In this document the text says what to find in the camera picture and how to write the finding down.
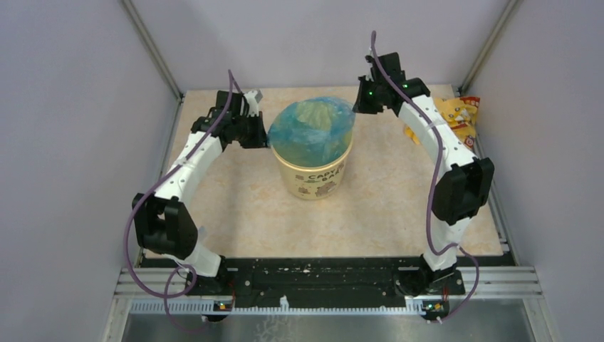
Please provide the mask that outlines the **blue plastic trash bag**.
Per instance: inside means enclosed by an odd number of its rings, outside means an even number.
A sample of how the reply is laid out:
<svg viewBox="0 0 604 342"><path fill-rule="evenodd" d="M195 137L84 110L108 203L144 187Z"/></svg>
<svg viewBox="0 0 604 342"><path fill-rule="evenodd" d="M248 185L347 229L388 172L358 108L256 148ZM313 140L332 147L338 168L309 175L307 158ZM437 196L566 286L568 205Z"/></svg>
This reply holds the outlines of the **blue plastic trash bag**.
<svg viewBox="0 0 604 342"><path fill-rule="evenodd" d="M342 98L316 97L283 109L268 132L269 145L286 162L299 167L322 167L349 148L355 113Z"/></svg>

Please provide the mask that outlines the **yellow capybara trash bin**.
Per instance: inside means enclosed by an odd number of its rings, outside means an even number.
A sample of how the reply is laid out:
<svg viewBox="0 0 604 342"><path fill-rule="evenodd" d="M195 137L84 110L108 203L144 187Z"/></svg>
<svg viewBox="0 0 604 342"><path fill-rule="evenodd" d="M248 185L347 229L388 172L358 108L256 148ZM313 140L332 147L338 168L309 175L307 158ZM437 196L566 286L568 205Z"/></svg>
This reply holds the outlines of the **yellow capybara trash bin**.
<svg viewBox="0 0 604 342"><path fill-rule="evenodd" d="M295 165L286 161L271 147L285 188L302 200L320 200L333 194L343 180L348 156L353 147L352 132L346 133L344 138L348 144L345 152L336 160L320 167Z"/></svg>

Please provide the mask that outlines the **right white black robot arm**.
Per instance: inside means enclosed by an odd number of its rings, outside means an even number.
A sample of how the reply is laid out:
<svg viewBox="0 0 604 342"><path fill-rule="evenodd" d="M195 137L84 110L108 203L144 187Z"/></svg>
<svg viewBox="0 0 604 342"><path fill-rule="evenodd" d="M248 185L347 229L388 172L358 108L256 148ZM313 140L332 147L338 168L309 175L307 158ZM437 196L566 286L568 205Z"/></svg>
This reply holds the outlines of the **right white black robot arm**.
<svg viewBox="0 0 604 342"><path fill-rule="evenodd" d="M353 110L378 114L391 109L434 163L427 203L428 249L413 279L421 290L435 294L454 273L464 233L488 200L494 164L487 157L477 157L457 138L425 83L406 78L397 53L367 55L365 60L370 71L358 79Z"/></svg>

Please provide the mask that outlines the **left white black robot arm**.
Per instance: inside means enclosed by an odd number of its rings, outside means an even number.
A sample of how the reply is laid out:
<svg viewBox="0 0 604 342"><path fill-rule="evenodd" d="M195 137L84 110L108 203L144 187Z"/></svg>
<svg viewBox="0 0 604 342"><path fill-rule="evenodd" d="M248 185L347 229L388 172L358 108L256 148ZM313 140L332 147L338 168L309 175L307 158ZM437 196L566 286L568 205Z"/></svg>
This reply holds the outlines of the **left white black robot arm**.
<svg viewBox="0 0 604 342"><path fill-rule="evenodd" d="M133 200L140 247L190 265L201 276L202 286L215 295L226 290L229 277L220 270L222 258L203 246L199 227L187 206L209 166L230 143L238 142L244 149L267 146L259 106L262 98L259 89L246 93L218 91L214 106L193 122L167 179L148 197L138 194Z"/></svg>

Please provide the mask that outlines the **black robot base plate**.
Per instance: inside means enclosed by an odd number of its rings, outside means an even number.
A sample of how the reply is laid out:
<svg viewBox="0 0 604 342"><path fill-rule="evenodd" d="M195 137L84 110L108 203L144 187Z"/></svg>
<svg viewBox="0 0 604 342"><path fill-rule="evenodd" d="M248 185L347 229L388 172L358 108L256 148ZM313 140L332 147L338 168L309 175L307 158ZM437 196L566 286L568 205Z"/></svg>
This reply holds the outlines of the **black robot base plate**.
<svg viewBox="0 0 604 342"><path fill-rule="evenodd" d="M433 272L420 257L223 259L214 278L194 280L190 296L226 296L243 308L376 309L403 307L411 299L464 295L455 266Z"/></svg>

